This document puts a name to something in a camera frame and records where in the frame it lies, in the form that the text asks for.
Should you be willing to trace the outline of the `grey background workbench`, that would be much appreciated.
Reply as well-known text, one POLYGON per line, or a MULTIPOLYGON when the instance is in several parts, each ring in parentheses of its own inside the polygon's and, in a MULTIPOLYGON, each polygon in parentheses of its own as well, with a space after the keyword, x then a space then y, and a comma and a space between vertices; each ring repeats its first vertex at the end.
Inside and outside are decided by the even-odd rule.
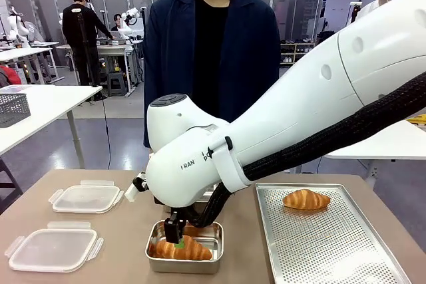
POLYGON ((110 72, 122 72, 127 93, 124 97, 129 97, 135 88, 144 80, 142 40, 101 39, 97 46, 99 58, 101 60, 101 84, 107 86, 107 74, 110 72))

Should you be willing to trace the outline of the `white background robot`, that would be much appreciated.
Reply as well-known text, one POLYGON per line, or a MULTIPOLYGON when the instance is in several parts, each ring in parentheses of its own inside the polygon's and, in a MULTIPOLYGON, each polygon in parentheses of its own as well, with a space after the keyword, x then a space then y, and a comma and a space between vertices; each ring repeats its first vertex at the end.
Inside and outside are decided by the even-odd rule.
POLYGON ((9 16, 7 18, 11 28, 8 39, 16 45, 20 44, 23 48, 29 48, 30 44, 28 35, 30 32, 28 28, 26 28, 21 17, 22 14, 16 12, 14 6, 11 6, 9 16))
POLYGON ((122 13, 118 32, 126 40, 143 39, 144 23, 137 8, 132 8, 122 13))

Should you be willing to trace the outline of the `steel rectangular container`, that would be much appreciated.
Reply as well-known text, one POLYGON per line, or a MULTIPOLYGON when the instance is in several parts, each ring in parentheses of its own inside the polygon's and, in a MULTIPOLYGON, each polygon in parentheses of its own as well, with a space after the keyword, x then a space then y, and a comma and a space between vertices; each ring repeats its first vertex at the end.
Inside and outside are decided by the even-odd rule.
POLYGON ((151 269, 163 273, 192 273, 215 274, 220 266, 220 259, 224 252, 224 236, 221 224, 214 222, 205 228, 196 228, 192 225, 184 227, 184 235, 197 241, 211 254, 210 259, 173 259, 163 258, 157 254, 156 246, 160 242, 166 242, 164 221, 154 224, 146 244, 146 256, 151 269))

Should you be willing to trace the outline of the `wooden shoe rack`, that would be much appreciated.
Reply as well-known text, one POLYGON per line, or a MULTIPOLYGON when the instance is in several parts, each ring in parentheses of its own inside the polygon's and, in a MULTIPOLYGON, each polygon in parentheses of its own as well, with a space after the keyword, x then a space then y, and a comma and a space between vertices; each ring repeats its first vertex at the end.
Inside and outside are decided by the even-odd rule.
POLYGON ((280 41, 280 64, 290 66, 299 61, 315 47, 313 39, 286 39, 280 41))

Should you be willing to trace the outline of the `white table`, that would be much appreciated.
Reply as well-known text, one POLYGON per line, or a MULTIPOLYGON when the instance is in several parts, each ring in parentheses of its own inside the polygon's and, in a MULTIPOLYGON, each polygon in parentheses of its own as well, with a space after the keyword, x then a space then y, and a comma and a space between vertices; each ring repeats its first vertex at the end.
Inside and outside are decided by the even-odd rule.
POLYGON ((0 156, 66 115, 79 167, 84 169, 85 160, 75 126, 73 109, 101 90, 100 86, 55 86, 51 84, 21 84, 0 88, 1 94, 25 94, 31 112, 30 117, 8 128, 0 128, 0 156))
POLYGON ((373 188, 378 164, 389 160, 426 160, 426 131, 403 120, 373 136, 325 155, 330 159, 367 160, 366 183, 373 188))

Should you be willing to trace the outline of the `person in navy coat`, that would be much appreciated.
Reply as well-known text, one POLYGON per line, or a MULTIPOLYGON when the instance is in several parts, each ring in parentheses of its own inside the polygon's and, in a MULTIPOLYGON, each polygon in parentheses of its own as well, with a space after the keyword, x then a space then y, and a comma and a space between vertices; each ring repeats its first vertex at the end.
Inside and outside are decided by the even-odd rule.
POLYGON ((280 34, 263 0, 158 0, 143 42, 144 103, 186 94, 232 122, 277 80, 280 34))

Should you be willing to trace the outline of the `white background desk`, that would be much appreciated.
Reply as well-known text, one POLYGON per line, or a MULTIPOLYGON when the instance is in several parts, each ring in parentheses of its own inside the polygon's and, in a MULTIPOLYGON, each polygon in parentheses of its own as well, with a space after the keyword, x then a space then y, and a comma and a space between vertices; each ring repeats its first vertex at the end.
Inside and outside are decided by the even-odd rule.
POLYGON ((44 42, 35 47, 12 48, 0 47, 0 65, 12 67, 23 72, 21 81, 23 84, 53 84, 63 80, 59 76, 55 58, 54 46, 59 42, 44 42))

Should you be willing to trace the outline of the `perforated steel baking tray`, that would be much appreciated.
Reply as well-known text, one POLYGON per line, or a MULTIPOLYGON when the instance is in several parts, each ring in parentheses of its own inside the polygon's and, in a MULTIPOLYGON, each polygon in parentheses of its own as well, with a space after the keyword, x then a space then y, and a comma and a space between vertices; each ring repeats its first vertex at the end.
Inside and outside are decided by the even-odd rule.
POLYGON ((274 284, 411 284, 375 228, 341 184, 257 183, 274 284), (320 210, 284 206, 309 189, 331 202, 320 210))

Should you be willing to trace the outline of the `person in black clothes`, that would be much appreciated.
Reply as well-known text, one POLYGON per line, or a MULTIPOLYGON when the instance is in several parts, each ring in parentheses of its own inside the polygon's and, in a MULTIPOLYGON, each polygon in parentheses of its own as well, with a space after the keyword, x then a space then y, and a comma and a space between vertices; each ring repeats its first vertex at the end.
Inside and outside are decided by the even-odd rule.
MULTIPOLYGON (((66 38, 67 44, 71 47, 72 54, 73 49, 80 45, 81 41, 81 34, 80 34, 80 28, 77 23, 77 18, 73 14, 72 10, 76 8, 82 8, 83 10, 90 9, 98 18, 97 14, 87 6, 87 0, 73 0, 74 3, 72 5, 69 5, 63 10, 63 34, 66 38)), ((106 37, 109 39, 113 39, 114 37, 111 35, 111 33, 108 31, 106 26, 103 24, 103 22, 99 19, 100 23, 97 27, 97 31, 101 31, 106 37)))

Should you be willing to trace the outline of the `clear plastic clip lid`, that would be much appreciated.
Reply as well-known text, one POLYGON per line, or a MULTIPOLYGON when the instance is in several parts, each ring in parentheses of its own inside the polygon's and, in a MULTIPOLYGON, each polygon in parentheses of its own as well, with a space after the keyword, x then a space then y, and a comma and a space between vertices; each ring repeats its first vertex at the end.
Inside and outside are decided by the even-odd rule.
POLYGON ((15 271, 70 273, 94 259, 103 243, 89 222, 50 221, 44 229, 17 237, 5 256, 15 271))
POLYGON ((81 180, 78 185, 57 190, 49 203, 57 213, 101 214, 119 203, 123 194, 113 181, 81 180))

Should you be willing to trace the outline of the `golden croissant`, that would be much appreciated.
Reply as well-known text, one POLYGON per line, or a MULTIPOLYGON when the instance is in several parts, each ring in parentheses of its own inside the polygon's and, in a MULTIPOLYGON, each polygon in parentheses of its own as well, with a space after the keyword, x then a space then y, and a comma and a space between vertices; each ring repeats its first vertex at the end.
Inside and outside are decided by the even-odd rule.
POLYGON ((183 235, 179 244, 169 243, 165 239, 153 244, 149 249, 151 257, 191 261, 210 261, 212 253, 193 237, 183 235))
POLYGON ((330 198, 309 189, 296 190, 283 198, 284 206, 297 210, 319 210, 330 203, 330 198))

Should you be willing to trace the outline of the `red cloth object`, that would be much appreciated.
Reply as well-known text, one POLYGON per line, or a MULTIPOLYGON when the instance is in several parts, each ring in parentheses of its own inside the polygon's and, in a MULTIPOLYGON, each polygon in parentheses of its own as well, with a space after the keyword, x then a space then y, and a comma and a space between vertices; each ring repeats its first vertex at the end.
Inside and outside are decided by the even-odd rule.
POLYGON ((0 88, 15 84, 22 84, 17 72, 12 68, 0 65, 0 88))

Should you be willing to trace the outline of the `grey plastic stool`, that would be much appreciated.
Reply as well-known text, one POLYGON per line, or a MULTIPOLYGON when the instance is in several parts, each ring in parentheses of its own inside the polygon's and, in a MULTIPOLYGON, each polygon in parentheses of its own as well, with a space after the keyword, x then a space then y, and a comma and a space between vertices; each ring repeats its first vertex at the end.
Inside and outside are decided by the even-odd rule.
POLYGON ((124 96, 127 93, 122 72, 110 72, 107 74, 107 92, 108 97, 124 96))

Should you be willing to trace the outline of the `grey mesh basket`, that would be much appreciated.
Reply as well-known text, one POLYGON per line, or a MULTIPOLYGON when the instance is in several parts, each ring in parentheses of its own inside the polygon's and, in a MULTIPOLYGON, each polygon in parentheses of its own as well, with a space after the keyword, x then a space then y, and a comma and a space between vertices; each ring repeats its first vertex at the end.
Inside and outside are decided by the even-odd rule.
POLYGON ((26 94, 0 93, 0 128, 8 128, 30 115, 26 94))

